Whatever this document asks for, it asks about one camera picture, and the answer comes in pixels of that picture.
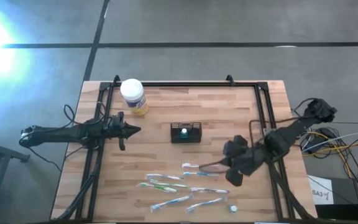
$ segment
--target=wooden tabletop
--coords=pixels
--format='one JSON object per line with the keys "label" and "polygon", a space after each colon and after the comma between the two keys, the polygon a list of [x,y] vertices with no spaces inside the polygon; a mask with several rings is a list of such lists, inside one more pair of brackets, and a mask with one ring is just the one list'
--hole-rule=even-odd
{"label": "wooden tabletop", "polygon": [[[76,121],[93,118],[100,82],[84,82]],[[268,81],[276,120],[291,117],[290,105],[282,81]],[[221,159],[223,144],[234,135],[249,139],[248,122],[258,119],[254,89],[251,87],[145,87],[150,106],[145,116],[133,116],[119,92],[114,89],[111,115],[125,112],[124,119],[142,131],[125,141],[126,151],[120,151],[118,140],[107,140],[99,178],[94,210],[95,222],[268,222],[277,221],[273,203],[269,172],[263,165],[250,177],[244,177],[241,187],[234,187],[219,177],[186,177],[183,184],[191,187],[226,189],[231,192],[227,202],[196,208],[191,213],[185,209],[195,203],[222,197],[219,194],[195,193],[182,203],[150,212],[150,206],[189,195],[188,190],[177,194],[137,187],[146,182],[146,174],[183,175],[182,162],[204,164]],[[199,144],[171,144],[170,123],[202,122],[203,137]],[[252,127],[254,139],[260,137],[260,124]],[[80,147],[70,144],[67,153]],[[70,156],[63,165],[51,218],[56,218],[78,193],[85,164],[86,150]],[[316,216],[306,169],[301,152],[291,148],[284,158],[288,181],[300,203]],[[285,199],[280,194],[283,208]],[[230,213],[228,204],[238,211]]]}

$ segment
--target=metal stand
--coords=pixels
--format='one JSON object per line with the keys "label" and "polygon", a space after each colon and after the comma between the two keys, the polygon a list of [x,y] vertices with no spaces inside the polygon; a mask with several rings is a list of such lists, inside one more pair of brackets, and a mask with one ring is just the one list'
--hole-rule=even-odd
{"label": "metal stand", "polygon": [[27,162],[30,158],[30,155],[25,155],[23,153],[13,151],[12,149],[8,149],[8,148],[2,147],[2,146],[0,146],[0,154],[7,155],[10,158],[19,159],[22,162]]}

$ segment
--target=concrete floor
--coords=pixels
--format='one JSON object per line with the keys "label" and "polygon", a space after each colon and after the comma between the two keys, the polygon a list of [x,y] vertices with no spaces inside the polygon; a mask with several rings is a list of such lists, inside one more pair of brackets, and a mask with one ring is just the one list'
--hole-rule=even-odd
{"label": "concrete floor", "polygon": [[[103,0],[0,0],[0,44],[92,43]],[[100,42],[358,41],[358,0],[112,0]],[[0,50],[0,145],[32,124],[61,126],[78,101],[90,49]],[[358,122],[358,47],[99,49],[90,80],[284,80],[292,106],[321,97],[336,121]],[[332,124],[341,134],[358,124]],[[34,149],[58,165],[66,144]],[[354,150],[358,160],[358,147]],[[309,174],[343,177],[340,158],[305,159]],[[60,174],[32,156],[12,160],[0,223],[48,220]]]}

